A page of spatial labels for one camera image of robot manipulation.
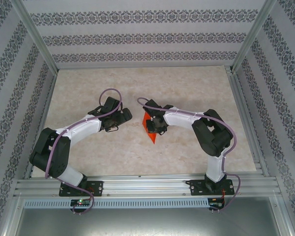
wall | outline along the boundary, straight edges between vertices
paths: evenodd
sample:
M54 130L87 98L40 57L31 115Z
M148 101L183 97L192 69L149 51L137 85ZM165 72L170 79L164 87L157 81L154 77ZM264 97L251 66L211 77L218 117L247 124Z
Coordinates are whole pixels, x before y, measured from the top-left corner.
M295 0L274 5L237 76L295 227Z
M0 0L0 222L24 177L53 75L8 0Z
M264 0L25 0L59 68L232 65Z

red object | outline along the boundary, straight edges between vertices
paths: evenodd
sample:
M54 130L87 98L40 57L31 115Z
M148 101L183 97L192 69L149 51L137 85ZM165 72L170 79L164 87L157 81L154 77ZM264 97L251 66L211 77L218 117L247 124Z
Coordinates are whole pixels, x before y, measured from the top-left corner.
M143 117L143 122L142 122L142 124L143 124L144 129L146 129L146 132L147 132L148 136L151 138L152 142L155 144L156 133L151 134L151 133L148 132L148 128L147 128L147 119L151 119L151 117L149 116L148 113L145 113L145 114L144 114L144 117Z

marble surface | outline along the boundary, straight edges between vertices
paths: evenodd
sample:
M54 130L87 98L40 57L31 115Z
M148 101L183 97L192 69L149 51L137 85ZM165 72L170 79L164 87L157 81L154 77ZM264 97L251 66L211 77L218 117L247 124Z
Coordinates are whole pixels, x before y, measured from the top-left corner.
M119 131L91 135L70 150L69 163L87 176L205 173L207 155L191 130L170 126L153 144L137 103L142 96L159 105L188 111L214 109L236 132L238 145L226 160L226 171L255 171L255 165L223 66L110 68L61 70L58 74L46 127L61 128L83 118L98 106L101 92L116 88L133 118ZM108 92L118 98L117 93ZM42 177L35 168L33 177Z

perforated metal strip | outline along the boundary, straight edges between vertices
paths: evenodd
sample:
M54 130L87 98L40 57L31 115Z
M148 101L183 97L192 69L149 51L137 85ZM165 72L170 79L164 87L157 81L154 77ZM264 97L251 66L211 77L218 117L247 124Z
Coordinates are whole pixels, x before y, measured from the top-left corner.
M55 209L70 208L70 199L29 199L24 208L30 209ZM193 208L208 207L207 198L178 198L178 199L96 199L93 208Z

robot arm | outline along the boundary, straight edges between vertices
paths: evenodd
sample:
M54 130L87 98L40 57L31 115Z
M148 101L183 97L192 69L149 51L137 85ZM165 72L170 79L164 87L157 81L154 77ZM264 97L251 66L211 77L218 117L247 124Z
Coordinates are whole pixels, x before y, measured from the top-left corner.
M147 106L161 108L153 100L146 103ZM208 188L213 189L214 183L218 183L225 177L222 171L223 155L231 144L232 134L220 123L195 115L187 115L179 112L179 109L171 105L166 105L164 109L175 111L158 111L143 107L151 116L147 120L147 129L149 133L158 133L160 135L167 131L169 125L176 125L186 129L193 130L197 136L201 148L208 154L206 177L208 178ZM215 110L199 112L198 114L217 118L221 117Z
M76 125L60 137L49 168L49 175L51 177L61 179L74 186L85 188L87 177L68 165L70 148L85 137L102 130L105 130L106 132L117 131L119 125L131 120L132 115L129 109L122 109L122 104L120 106L121 110L115 111L102 118L95 118L96 116L112 111L117 107L118 103L118 100L108 97L104 106L99 106L93 111L88 112L88 114L82 119L86 122ZM66 126L56 130L45 128L41 132L30 156L30 163L42 171L46 171L51 147L54 145L58 135L68 127L69 126Z

